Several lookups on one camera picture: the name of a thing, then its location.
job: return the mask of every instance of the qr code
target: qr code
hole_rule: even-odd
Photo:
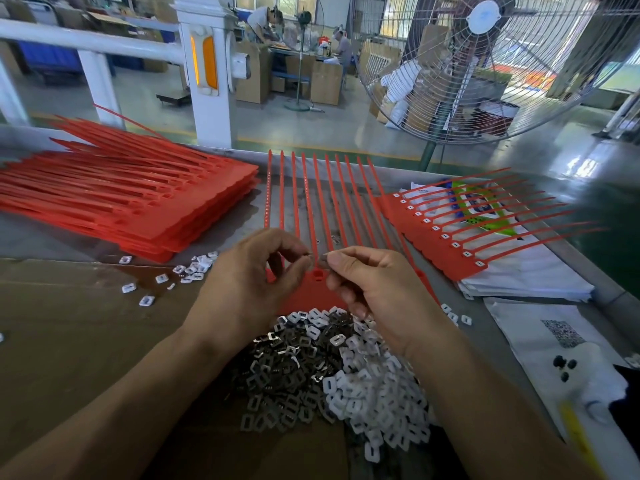
[[[569,323],[559,320],[540,320],[549,329],[554,337],[564,349],[572,349],[577,345],[583,344],[584,339],[578,335]]]

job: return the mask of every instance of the white fence rail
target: white fence rail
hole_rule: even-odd
[[[116,112],[120,112],[120,105],[113,89],[105,54],[185,64],[184,51],[179,43],[118,37],[39,23],[0,20],[0,39],[47,43],[77,49],[93,102]],[[0,111],[11,125],[32,126],[11,75],[1,59]],[[98,110],[98,118],[103,124],[124,128],[124,121],[108,112]]]

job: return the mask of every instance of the person's left hand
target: person's left hand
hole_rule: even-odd
[[[309,250],[281,229],[263,229],[222,253],[211,268],[183,331],[216,352],[235,355],[275,324],[282,302],[312,264]],[[284,269],[281,256],[291,263]],[[266,263],[276,275],[267,282]]]

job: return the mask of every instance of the orange reflector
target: orange reflector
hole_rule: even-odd
[[[210,88],[218,88],[218,71],[216,69],[216,51],[213,47],[213,37],[207,37],[202,42],[204,55],[204,72],[207,76],[207,85]]]
[[[200,72],[198,71],[198,55],[196,52],[196,40],[191,37],[191,51],[193,52],[193,69],[196,73],[196,85],[200,85]]]

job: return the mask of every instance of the worker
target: worker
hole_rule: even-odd
[[[284,18],[278,7],[269,8],[261,6],[253,10],[252,14],[246,19],[246,28],[244,30],[245,39],[250,42],[271,44],[269,35],[271,33],[270,25],[283,25]]]
[[[351,64],[351,42],[344,35],[344,29],[342,27],[338,27],[334,33],[333,37],[338,40],[338,49],[335,51],[335,56],[338,57],[340,61],[340,65],[342,65],[342,77],[344,78],[347,74],[347,68]]]
[[[272,283],[265,278],[266,263],[276,275]],[[183,325],[6,464],[0,478],[138,478],[225,364],[272,330],[312,263],[298,238],[275,228],[221,254]],[[476,352],[402,255],[355,246],[330,252],[326,263],[326,285],[357,317],[372,317],[392,352],[412,364],[469,478],[599,478]]]

